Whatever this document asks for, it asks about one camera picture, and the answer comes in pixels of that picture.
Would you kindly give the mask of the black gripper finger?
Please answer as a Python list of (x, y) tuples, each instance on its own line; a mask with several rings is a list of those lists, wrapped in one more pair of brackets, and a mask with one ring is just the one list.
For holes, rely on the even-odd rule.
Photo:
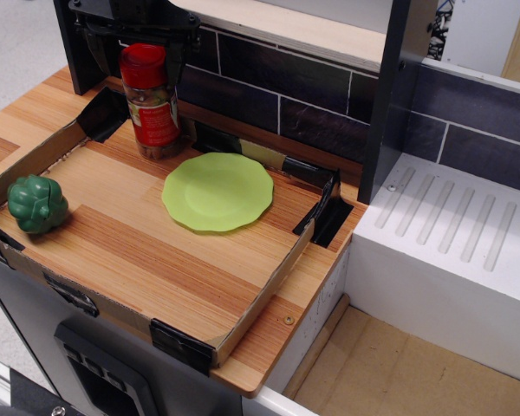
[(88, 30), (84, 37), (99, 69), (105, 75), (120, 78), (119, 55), (121, 46), (119, 41), (112, 37), (96, 35)]
[(169, 84), (175, 87), (180, 83), (185, 67), (185, 45), (182, 42), (171, 42), (165, 51)]

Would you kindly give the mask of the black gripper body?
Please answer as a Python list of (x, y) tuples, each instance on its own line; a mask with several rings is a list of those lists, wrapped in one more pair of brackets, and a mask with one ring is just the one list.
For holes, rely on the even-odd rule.
[(76, 30), (91, 47), (109, 41), (199, 46), (200, 19), (170, 1), (70, 1)]

